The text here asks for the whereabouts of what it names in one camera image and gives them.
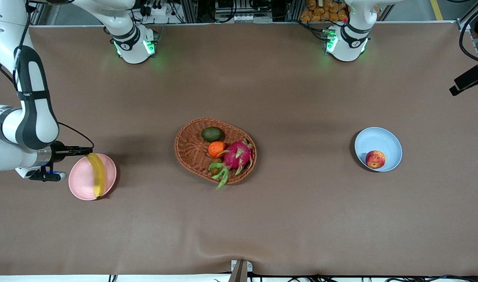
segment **bowl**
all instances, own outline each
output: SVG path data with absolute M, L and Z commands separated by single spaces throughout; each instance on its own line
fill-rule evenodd
M 114 161 L 107 155 L 96 155 L 101 159 L 105 167 L 106 183 L 103 193 L 105 195 L 114 186 L 115 179 L 117 178 L 117 168 Z M 94 172 L 87 157 L 79 159 L 70 171 L 69 187 L 72 194 L 81 200 L 96 200 L 96 196 L 94 196 Z
M 366 155 L 372 150 L 379 150 L 385 155 L 385 164 L 381 168 L 370 168 L 366 164 Z M 359 132 L 355 138 L 355 153 L 359 161 L 370 170 L 387 172 L 399 165 L 402 146 L 392 132 L 381 127 L 369 127 Z
M 211 177 L 213 175 L 208 170 L 212 161 L 212 157 L 208 153 L 210 143 L 201 137 L 201 132 L 208 127 L 218 127 L 221 129 L 225 134 L 225 138 L 222 141 L 227 146 L 235 143 L 235 141 L 244 139 L 253 145 L 251 154 L 253 162 L 248 164 L 239 175 L 235 175 L 235 170 L 231 170 L 227 184 L 234 184 L 246 178 L 246 176 L 253 171 L 254 165 L 256 164 L 256 146 L 253 139 L 239 128 L 211 117 L 194 119 L 184 125 L 178 132 L 175 140 L 175 154 L 178 162 L 184 168 L 202 178 L 214 183 L 220 182 L 220 180 L 212 179 Z

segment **pink plate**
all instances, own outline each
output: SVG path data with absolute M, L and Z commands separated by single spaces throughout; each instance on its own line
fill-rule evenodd
M 103 193 L 103 195 L 105 195 L 114 185 L 115 178 L 117 177 L 117 169 L 115 168 L 114 161 L 108 156 L 103 154 L 96 155 L 101 159 L 105 167 L 106 185 L 105 192 Z M 93 191 L 94 173 L 87 157 L 80 159 L 70 171 L 69 187 L 72 194 L 81 200 L 96 200 Z

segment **yellow banana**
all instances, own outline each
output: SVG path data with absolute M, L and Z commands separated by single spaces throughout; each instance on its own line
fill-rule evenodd
M 94 196 L 99 198 L 105 192 L 106 174 L 105 167 L 101 159 L 94 153 L 90 153 L 86 156 L 92 166 L 94 173 Z

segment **pile of brown objects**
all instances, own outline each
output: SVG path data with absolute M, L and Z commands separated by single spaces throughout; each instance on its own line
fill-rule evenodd
M 333 0 L 323 0 L 324 6 L 317 4 L 316 0 L 306 0 L 307 8 L 301 13 L 302 22 L 342 22 L 348 17 L 348 8 L 345 3 L 334 2 Z

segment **avocado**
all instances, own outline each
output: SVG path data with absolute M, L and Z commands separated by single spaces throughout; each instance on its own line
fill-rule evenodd
M 202 138 L 208 142 L 220 141 L 225 137 L 223 131 L 217 127 L 208 127 L 201 133 Z

